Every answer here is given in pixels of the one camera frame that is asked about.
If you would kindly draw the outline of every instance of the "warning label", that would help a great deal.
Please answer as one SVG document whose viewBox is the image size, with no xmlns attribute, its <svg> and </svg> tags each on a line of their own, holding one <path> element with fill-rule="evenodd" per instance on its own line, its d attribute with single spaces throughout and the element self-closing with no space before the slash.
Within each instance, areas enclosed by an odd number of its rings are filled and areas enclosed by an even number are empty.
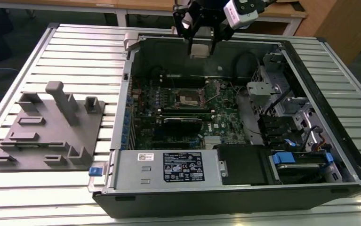
<svg viewBox="0 0 361 226">
<path fill-rule="evenodd" d="M 204 181 L 201 152 L 164 153 L 164 181 Z"/>
</svg>

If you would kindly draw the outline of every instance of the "floor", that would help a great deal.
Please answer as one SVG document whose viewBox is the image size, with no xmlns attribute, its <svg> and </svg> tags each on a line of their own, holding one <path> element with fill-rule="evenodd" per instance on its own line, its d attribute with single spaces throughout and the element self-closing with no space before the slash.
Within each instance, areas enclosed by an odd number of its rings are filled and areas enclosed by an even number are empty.
<svg viewBox="0 0 361 226">
<path fill-rule="evenodd" d="M 24 10 L 12 9 L 9 18 L 14 26 L 13 32 L 5 35 L 5 41 L 12 50 L 12 57 L 0 62 L 0 68 L 20 70 L 33 47 L 50 22 L 65 24 L 116 25 L 114 15 L 102 13 L 36 11 L 36 18 L 29 19 Z M 172 18 L 165 16 L 129 16 L 129 25 L 134 27 L 169 28 Z M 356 57 L 349 68 L 361 82 L 361 54 Z M 0 100 L 14 79 L 16 72 L 0 70 Z"/>
</svg>

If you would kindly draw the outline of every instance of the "cable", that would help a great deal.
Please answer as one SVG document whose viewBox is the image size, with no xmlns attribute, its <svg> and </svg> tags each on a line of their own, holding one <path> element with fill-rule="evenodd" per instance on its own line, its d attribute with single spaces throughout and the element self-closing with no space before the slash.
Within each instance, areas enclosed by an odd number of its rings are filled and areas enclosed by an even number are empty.
<svg viewBox="0 0 361 226">
<path fill-rule="evenodd" d="M 265 7 L 268 7 L 270 4 L 276 3 L 277 0 L 269 0 L 266 3 L 265 3 Z"/>
<path fill-rule="evenodd" d="M 309 138 L 309 136 L 310 136 L 312 131 L 313 131 L 316 128 L 318 128 L 318 126 L 314 125 L 314 126 L 312 126 L 310 129 L 308 130 L 308 133 L 306 133 L 306 135 L 305 135 L 304 142 L 301 143 L 301 150 L 300 150 L 301 152 L 305 150 L 308 138 Z"/>
<path fill-rule="evenodd" d="M 13 68 L 8 68 L 8 67 L 0 67 L 0 70 L 12 70 L 12 71 L 14 71 L 16 73 L 20 72 L 18 70 L 16 70 L 16 69 L 13 69 Z"/>
<path fill-rule="evenodd" d="M 246 128 L 249 130 L 249 132 L 254 133 L 254 134 L 258 134 L 258 135 L 262 135 L 262 133 L 258 133 L 258 132 L 254 132 L 253 130 L 250 130 L 249 128 Z"/>
<path fill-rule="evenodd" d="M 269 112 L 269 110 L 281 102 L 281 100 L 285 98 L 288 93 L 290 92 L 290 87 L 285 90 L 285 92 L 280 95 L 280 97 L 276 99 L 276 101 L 269 105 L 268 109 L 264 112 L 264 115 Z"/>
<path fill-rule="evenodd" d="M 318 137 L 321 138 L 321 142 L 320 142 L 320 144 L 314 148 L 316 151 L 318 151 L 320 147 L 325 144 L 325 138 L 324 138 L 324 136 L 321 136 L 321 133 L 318 133 Z"/>
<path fill-rule="evenodd" d="M 232 82 L 229 82 L 230 86 L 232 86 L 232 89 L 234 90 L 234 92 L 237 93 L 236 89 L 234 89 L 234 86 L 232 84 Z"/>
<path fill-rule="evenodd" d="M 256 71 L 258 71 L 258 73 L 261 74 L 261 68 L 260 68 L 260 60 L 256 56 L 256 54 L 253 54 L 249 50 L 241 52 L 240 54 L 236 55 L 236 57 L 233 58 L 232 60 L 232 68 L 233 68 L 233 72 L 232 72 L 232 79 L 236 80 L 237 79 L 237 63 L 238 63 L 238 60 L 240 58 L 242 57 L 244 54 L 250 54 L 253 55 L 254 59 L 256 59 L 256 62 L 257 62 L 257 69 Z"/>
</svg>

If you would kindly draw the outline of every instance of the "metal bracket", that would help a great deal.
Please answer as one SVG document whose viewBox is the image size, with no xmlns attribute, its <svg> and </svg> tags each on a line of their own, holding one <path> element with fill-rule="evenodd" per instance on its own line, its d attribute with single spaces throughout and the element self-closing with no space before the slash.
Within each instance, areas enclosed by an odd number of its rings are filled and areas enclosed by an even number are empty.
<svg viewBox="0 0 361 226">
<path fill-rule="evenodd" d="M 220 176 L 222 178 L 225 178 L 228 176 L 226 162 L 225 161 L 218 161 L 218 172 L 220 172 Z"/>
<path fill-rule="evenodd" d="M 137 47 L 138 43 L 138 33 L 137 32 L 128 32 L 124 35 L 122 45 L 125 51 L 130 51 Z"/>
</svg>

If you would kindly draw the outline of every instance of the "table leg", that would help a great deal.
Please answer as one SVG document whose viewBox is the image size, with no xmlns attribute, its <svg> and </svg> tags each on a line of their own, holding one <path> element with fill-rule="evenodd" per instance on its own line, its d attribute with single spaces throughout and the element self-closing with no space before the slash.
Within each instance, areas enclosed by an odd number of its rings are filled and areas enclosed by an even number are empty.
<svg viewBox="0 0 361 226">
<path fill-rule="evenodd" d="M 30 19 L 33 19 L 34 18 L 34 10 L 33 9 L 26 9 L 25 12 L 26 12 L 28 17 Z"/>
<path fill-rule="evenodd" d="M 297 31 L 297 28 L 300 26 L 301 21 L 302 21 L 302 18 L 293 18 L 290 23 L 288 24 L 288 26 L 285 28 L 285 31 L 284 31 L 282 35 L 293 36 L 296 31 Z"/>
<path fill-rule="evenodd" d="M 128 14 L 125 10 L 116 10 L 116 17 L 117 17 L 117 26 L 126 27 L 128 26 Z"/>
</svg>

